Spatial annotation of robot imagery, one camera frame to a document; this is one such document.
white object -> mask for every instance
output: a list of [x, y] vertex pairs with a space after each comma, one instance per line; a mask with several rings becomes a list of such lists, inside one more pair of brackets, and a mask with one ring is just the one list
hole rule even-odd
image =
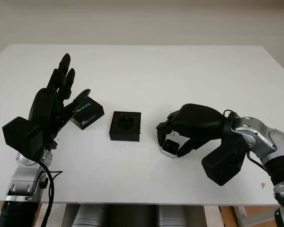
[[[91, 88], [105, 115], [83, 131], [69, 122], [58, 134], [55, 202], [277, 204], [269, 176], [247, 159], [222, 187], [206, 176], [201, 160], [219, 141], [172, 159], [161, 154], [155, 130], [196, 103], [284, 131], [284, 69], [261, 46], [10, 45], [0, 54], [0, 200], [16, 168], [1, 128], [28, 117], [67, 52], [76, 70], [71, 97]], [[109, 139], [113, 111], [142, 113], [140, 142]]]

floor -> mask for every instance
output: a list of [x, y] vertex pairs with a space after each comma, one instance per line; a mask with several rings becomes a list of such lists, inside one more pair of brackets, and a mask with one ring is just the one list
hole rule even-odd
[[[52, 213], [48, 221], [47, 227], [58, 227], [62, 225], [64, 211], [66, 204], [54, 204], [52, 208]], [[38, 219], [36, 221], [36, 227], [41, 225], [43, 216], [47, 205], [41, 207]], [[216, 206], [186, 206], [185, 213], [187, 216], [188, 226], [194, 227], [217, 227], [218, 223], [225, 227], [236, 227], [236, 218], [234, 210], [230, 206], [220, 206], [220, 212], [216, 209]], [[271, 208], [271, 206], [245, 206], [247, 215], [252, 215], [258, 212], [265, 211]], [[253, 227], [276, 227], [275, 221], [271, 220], [262, 224], [253, 225]]]

black object in box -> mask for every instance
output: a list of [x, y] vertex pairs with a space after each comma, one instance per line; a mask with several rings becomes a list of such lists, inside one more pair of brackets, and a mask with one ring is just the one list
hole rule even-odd
[[90, 97], [86, 97], [82, 106], [77, 109], [76, 114], [71, 118], [71, 121], [83, 130], [103, 115], [103, 107]]
[[114, 111], [110, 125], [111, 140], [140, 141], [141, 113]]

silver robotic arm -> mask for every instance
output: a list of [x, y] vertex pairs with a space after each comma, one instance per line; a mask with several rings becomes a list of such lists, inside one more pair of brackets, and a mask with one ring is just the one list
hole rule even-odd
[[284, 133], [267, 127], [253, 117], [236, 118], [232, 130], [243, 136], [250, 150], [271, 176], [274, 197], [281, 204], [275, 212], [275, 220], [279, 227], [284, 227]]
[[37, 92], [28, 119], [19, 116], [2, 127], [6, 144], [18, 154], [17, 168], [1, 208], [0, 227], [33, 226], [43, 189], [49, 182], [49, 202], [41, 224], [46, 226], [53, 204], [53, 180], [61, 173], [57, 171], [52, 177], [48, 169], [51, 151], [57, 147], [54, 139], [90, 93], [86, 89], [64, 106], [64, 100], [71, 96], [75, 77], [75, 70], [68, 70], [70, 62], [69, 54], [65, 54], [47, 87]]

robotic hand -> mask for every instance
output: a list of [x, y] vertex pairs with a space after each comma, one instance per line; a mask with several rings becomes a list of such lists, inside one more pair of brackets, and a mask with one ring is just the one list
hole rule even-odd
[[16, 117], [2, 128], [6, 144], [18, 154], [17, 168], [1, 209], [0, 227], [33, 226], [43, 189], [48, 184], [45, 174], [50, 181], [49, 204], [41, 226], [46, 226], [54, 195], [53, 178], [48, 170], [51, 150], [57, 146], [54, 139], [90, 93], [90, 89], [86, 89], [64, 106], [75, 77], [74, 69], [68, 71], [70, 62], [69, 54], [64, 55], [47, 87], [36, 94], [28, 120]]
[[[159, 145], [170, 155], [181, 157], [210, 140], [221, 139], [221, 145], [202, 160], [206, 175], [220, 186], [240, 171], [247, 154], [249, 160], [271, 177], [274, 196], [281, 204], [275, 212], [275, 220], [278, 226], [283, 227], [284, 133], [268, 128], [253, 117], [239, 117], [233, 111], [228, 117], [224, 114], [207, 106], [186, 104], [157, 126]], [[166, 139], [172, 131], [190, 139], [179, 148], [178, 143]], [[251, 151], [262, 164], [251, 159]]]

